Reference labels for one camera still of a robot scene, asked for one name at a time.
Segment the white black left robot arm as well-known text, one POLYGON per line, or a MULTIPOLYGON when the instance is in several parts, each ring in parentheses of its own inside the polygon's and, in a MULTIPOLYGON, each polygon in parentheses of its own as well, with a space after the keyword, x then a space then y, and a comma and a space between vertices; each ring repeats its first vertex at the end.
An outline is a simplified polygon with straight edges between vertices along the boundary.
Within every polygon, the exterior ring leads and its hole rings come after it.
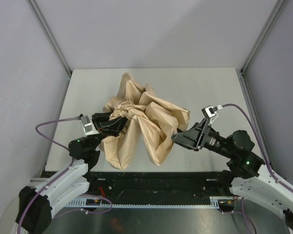
POLYGON ((79 115, 43 122, 35 127, 40 136, 47 138, 39 130, 40 127, 51 123, 79 121, 84 137, 72 140, 68 146, 50 139, 50 142, 68 151, 71 161, 39 185, 21 189, 19 211, 13 230, 15 234, 42 234, 66 204, 88 191, 91 182, 86 176, 98 163, 100 151, 97 147, 104 138, 119 136, 127 123, 126 117, 110 118, 110 115, 79 115))

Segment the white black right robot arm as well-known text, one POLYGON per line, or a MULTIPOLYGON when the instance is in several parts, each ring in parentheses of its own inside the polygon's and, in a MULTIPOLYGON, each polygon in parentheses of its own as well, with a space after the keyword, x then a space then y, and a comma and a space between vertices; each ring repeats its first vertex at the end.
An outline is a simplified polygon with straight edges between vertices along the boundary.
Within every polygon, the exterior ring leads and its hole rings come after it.
POLYGON ((204 118, 190 129, 178 132, 172 141, 186 149, 203 148, 229 159, 229 170, 223 170, 218 178, 221 192, 248 199, 276 214, 293 230, 293 185, 269 168, 252 150, 254 143, 244 130, 237 130, 222 137, 204 118))

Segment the beige folding umbrella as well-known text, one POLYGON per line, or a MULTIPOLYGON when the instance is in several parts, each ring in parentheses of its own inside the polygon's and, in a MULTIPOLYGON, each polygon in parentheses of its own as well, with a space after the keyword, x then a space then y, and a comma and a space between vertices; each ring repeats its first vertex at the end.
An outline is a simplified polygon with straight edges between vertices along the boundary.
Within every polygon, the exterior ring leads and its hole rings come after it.
POLYGON ((119 136, 108 136, 100 144, 108 163, 119 170, 133 161, 140 139, 149 160, 162 165, 173 147, 172 135, 185 131, 190 122, 189 110, 157 97, 150 84, 140 85, 129 73, 122 75, 117 95, 103 111, 109 114, 109 120, 127 120, 119 136))

